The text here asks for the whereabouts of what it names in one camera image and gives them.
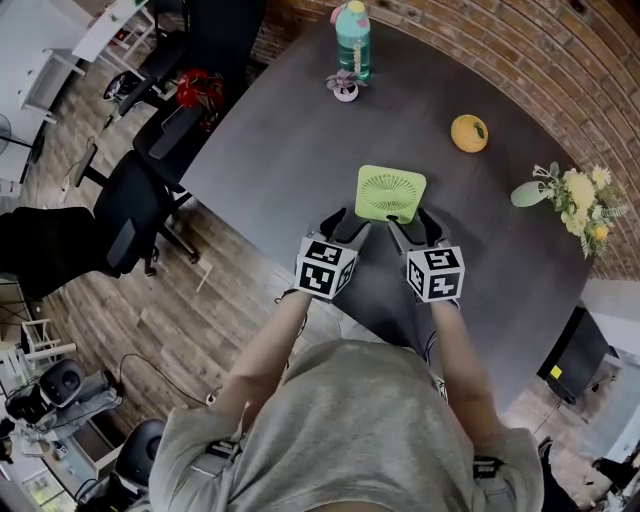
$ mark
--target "green water bottle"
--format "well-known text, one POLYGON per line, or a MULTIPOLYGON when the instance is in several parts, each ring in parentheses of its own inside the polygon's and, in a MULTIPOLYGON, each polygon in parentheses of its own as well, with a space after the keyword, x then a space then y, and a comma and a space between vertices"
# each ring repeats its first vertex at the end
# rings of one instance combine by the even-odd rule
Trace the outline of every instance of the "green water bottle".
POLYGON ((364 4, 358 0, 336 7, 331 15, 338 37, 340 67, 354 71, 360 80, 369 78, 371 24, 364 4))

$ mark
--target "yellow sticker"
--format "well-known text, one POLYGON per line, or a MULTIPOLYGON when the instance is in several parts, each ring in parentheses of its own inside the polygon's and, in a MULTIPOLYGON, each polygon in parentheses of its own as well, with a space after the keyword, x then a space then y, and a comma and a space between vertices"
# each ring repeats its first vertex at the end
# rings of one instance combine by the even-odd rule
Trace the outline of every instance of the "yellow sticker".
POLYGON ((553 369, 551 370, 551 376, 556 379, 559 379, 560 375, 562 375, 562 370, 557 366, 554 366, 553 369))

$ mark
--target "green fan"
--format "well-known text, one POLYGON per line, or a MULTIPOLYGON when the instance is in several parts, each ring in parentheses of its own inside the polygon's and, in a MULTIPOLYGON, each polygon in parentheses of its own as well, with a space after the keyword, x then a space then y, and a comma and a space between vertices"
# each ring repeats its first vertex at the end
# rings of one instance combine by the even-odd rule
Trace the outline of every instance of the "green fan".
POLYGON ((358 174, 356 215, 365 219, 398 218, 408 224, 420 205, 427 180, 422 174, 364 165, 358 174))

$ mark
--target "gray t-shirt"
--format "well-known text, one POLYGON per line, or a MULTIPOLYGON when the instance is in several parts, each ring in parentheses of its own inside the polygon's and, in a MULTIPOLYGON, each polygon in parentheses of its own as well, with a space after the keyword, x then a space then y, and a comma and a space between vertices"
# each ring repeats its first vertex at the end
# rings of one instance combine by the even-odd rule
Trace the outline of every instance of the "gray t-shirt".
POLYGON ((338 340, 310 349, 265 404, 233 467, 218 478, 192 468, 237 426, 215 405, 171 413, 151 475, 154 512, 303 512, 342 501, 396 512, 542 505, 531 433, 505 428, 474 453, 426 364, 391 345, 338 340), (501 461, 494 478, 474 480, 474 456, 501 461))

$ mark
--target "dark gray table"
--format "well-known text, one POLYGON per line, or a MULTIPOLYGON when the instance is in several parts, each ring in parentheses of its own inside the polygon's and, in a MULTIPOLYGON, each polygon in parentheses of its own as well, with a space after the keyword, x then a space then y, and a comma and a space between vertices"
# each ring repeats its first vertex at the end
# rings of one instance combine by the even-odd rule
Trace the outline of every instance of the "dark gray table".
MULTIPOLYGON (((589 273, 578 239, 545 203, 517 209, 510 192, 535 163, 571 161, 509 98, 451 58, 392 28, 372 28, 370 87, 342 104, 325 88, 337 69, 333 27, 301 36, 235 105, 182 185, 266 255, 293 270, 310 224, 355 200, 364 164, 420 172, 423 204, 445 220, 467 266, 464 317, 504 409, 561 333, 589 273), (459 151, 452 120, 480 116, 481 153, 459 151)), ((383 224, 335 303, 392 342, 424 343, 383 224)))

